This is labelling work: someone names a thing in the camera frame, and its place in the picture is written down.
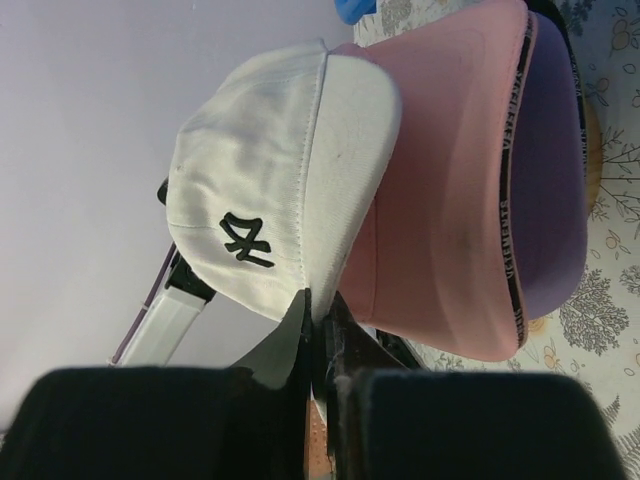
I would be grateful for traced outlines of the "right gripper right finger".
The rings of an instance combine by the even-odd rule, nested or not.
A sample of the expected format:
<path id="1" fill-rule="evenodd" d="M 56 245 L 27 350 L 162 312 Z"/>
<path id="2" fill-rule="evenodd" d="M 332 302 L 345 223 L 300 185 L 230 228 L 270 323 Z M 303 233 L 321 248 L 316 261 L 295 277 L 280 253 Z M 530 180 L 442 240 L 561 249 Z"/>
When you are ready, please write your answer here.
<path id="1" fill-rule="evenodd" d="M 577 381 L 409 369 L 336 297 L 319 326 L 328 451 L 340 479 L 622 479 L 605 420 Z"/>

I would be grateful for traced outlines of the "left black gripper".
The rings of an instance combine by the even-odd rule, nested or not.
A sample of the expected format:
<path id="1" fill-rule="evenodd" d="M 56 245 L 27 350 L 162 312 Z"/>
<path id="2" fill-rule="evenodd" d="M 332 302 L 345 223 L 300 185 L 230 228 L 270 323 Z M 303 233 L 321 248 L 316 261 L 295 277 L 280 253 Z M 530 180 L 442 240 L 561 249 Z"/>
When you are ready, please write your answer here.
<path id="1" fill-rule="evenodd" d="M 160 184 L 156 193 L 156 197 L 162 205 L 166 204 L 168 185 L 169 185 L 169 179 L 165 178 Z"/>

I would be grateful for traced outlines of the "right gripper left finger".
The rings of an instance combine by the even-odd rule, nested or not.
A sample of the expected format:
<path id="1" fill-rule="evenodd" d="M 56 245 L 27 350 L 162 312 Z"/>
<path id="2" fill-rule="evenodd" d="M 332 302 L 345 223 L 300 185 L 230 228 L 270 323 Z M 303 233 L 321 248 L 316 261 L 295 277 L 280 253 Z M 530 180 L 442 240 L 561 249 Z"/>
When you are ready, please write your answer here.
<path id="1" fill-rule="evenodd" d="M 311 294 L 232 366 L 52 371 L 4 439 L 5 479 L 302 479 Z"/>

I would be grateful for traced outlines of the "white cloth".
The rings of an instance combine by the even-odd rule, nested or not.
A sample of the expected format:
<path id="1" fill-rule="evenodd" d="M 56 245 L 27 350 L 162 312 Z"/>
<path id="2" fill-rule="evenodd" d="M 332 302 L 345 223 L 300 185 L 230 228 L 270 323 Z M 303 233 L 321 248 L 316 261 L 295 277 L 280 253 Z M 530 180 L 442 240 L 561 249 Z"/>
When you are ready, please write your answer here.
<path id="1" fill-rule="evenodd" d="M 196 276 L 279 321 L 295 296 L 329 311 L 387 169 L 402 102 L 361 47 L 322 40 L 233 70 L 181 127 L 166 218 Z"/>

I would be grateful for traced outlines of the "pink baseball cap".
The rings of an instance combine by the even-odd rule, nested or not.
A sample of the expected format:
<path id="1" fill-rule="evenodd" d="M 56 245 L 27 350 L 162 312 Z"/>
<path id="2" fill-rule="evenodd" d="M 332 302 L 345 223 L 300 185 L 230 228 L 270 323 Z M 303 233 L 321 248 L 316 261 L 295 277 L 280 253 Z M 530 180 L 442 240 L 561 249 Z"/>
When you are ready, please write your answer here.
<path id="1" fill-rule="evenodd" d="M 525 343 L 510 180 L 537 26 L 522 1 L 483 1 L 357 49 L 403 103 L 339 286 L 358 321 L 481 361 Z"/>

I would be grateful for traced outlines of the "purple baseball cap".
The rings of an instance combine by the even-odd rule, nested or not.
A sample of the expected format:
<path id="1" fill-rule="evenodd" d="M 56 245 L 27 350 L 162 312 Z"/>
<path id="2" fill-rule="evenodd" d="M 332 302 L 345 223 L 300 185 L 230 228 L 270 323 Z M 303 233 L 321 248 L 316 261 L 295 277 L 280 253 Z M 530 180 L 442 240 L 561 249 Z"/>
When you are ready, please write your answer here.
<path id="1" fill-rule="evenodd" d="M 516 263 L 530 318 L 559 308 L 586 260 L 587 202 L 578 98 L 564 38 L 533 13 L 536 38 L 515 133 L 511 208 Z"/>

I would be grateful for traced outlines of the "wooden hat stand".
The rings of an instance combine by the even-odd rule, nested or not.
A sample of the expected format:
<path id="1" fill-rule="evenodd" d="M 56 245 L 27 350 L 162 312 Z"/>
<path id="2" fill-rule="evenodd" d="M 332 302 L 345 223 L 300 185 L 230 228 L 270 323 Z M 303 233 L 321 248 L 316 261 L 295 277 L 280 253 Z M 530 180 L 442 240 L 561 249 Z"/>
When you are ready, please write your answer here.
<path id="1" fill-rule="evenodd" d="M 587 100 L 584 101 L 584 114 L 587 139 L 586 199 L 588 213 L 591 213 L 600 190 L 603 170 L 603 147 L 600 123 L 596 111 Z"/>

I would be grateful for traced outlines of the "black baseball cap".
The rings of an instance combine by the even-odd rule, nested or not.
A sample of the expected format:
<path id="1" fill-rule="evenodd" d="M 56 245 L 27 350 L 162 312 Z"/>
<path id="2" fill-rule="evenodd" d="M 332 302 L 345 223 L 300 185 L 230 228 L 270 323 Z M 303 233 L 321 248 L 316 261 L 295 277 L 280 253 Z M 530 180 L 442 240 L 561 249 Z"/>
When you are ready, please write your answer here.
<path id="1" fill-rule="evenodd" d="M 551 91 L 551 99 L 545 105 L 551 112 L 545 120 L 573 120 L 575 126 L 568 129 L 572 140 L 579 142 L 584 183 L 588 177 L 588 139 L 585 97 L 578 63 L 569 39 L 567 24 L 558 7 L 552 1 L 526 1 L 526 6 L 536 24 L 535 46 L 532 58 L 535 93 L 545 88 Z"/>

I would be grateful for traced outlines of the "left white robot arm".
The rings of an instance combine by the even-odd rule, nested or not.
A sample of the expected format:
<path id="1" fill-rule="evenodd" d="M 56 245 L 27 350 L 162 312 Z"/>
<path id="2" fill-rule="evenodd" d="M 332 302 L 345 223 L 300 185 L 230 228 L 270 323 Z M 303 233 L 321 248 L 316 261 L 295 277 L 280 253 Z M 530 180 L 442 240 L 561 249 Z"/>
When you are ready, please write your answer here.
<path id="1" fill-rule="evenodd" d="M 164 366 L 216 292 L 201 281 L 172 244 L 111 367 Z"/>

